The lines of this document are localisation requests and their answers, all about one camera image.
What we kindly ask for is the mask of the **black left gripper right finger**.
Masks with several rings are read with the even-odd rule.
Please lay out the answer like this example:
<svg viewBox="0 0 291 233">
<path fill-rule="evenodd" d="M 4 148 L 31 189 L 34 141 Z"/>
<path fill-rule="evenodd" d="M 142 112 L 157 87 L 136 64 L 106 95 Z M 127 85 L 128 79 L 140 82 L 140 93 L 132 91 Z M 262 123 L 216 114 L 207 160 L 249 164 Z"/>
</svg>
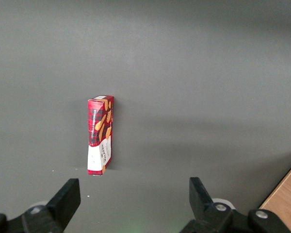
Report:
<svg viewBox="0 0 291 233">
<path fill-rule="evenodd" d="M 194 219 L 185 233 L 289 233 L 290 229 L 273 212 L 253 209 L 243 215 L 227 204 L 214 202 L 201 180 L 189 180 L 189 201 Z"/>
</svg>

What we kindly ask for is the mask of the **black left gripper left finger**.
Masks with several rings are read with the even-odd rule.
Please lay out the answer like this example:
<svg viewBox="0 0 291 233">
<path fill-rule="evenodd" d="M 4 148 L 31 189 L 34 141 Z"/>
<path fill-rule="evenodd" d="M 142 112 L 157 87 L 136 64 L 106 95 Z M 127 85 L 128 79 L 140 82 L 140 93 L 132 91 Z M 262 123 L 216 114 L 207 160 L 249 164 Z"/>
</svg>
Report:
<svg viewBox="0 0 291 233">
<path fill-rule="evenodd" d="M 80 203 L 79 179 L 69 179 L 45 205 L 35 205 L 10 220 L 0 213 L 0 233 L 62 233 Z"/>
</svg>

